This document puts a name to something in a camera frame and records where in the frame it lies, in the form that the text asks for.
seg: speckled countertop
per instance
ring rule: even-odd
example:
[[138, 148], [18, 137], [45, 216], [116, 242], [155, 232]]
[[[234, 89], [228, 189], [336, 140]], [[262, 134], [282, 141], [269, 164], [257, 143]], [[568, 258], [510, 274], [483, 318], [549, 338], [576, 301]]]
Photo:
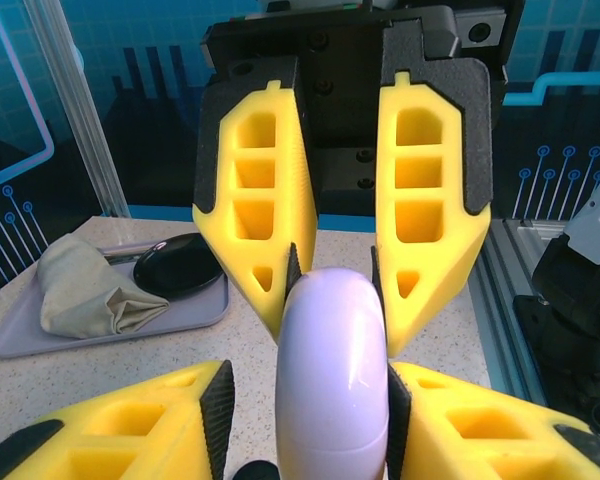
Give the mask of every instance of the speckled countertop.
[[[190, 232], [193, 224], [92, 218], [76, 233], [98, 247]], [[315, 267], [344, 266], [370, 276], [374, 235], [320, 231]], [[30, 267], [0, 291], [0, 320], [33, 276]], [[275, 461], [273, 394], [275, 344], [235, 288], [218, 324], [200, 330], [0, 360], [0, 441], [37, 417], [194, 363], [230, 359], [236, 408], [227, 478], [248, 460]], [[465, 288], [400, 355], [480, 385], [489, 385], [473, 307]]]

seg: beige cloth napkin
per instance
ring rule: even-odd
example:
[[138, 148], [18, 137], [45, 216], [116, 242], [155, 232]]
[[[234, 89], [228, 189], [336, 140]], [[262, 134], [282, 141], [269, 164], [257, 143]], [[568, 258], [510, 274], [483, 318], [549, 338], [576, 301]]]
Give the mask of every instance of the beige cloth napkin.
[[42, 254], [38, 280], [44, 293], [40, 325], [63, 337], [131, 333], [169, 308], [116, 272], [94, 247], [65, 235]]

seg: gray tray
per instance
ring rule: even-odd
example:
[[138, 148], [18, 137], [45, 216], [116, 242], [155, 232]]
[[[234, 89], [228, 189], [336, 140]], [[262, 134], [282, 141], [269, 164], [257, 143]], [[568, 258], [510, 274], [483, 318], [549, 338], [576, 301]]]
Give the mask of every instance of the gray tray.
[[[134, 245], [132, 250], [147, 250], [153, 245], [154, 243]], [[127, 250], [129, 247], [117, 247], [103, 249], [102, 253], [110, 259], [124, 254]], [[135, 261], [115, 263], [110, 259], [110, 262], [117, 271], [131, 276]], [[204, 290], [190, 297], [170, 302], [171, 306], [166, 312], [151, 320], [137, 332], [88, 339], [59, 337], [42, 330], [40, 326], [42, 299], [43, 294], [38, 278], [34, 276], [0, 323], [0, 358], [22, 357], [208, 327], [219, 322], [229, 308], [229, 282], [227, 276], [222, 275]]]

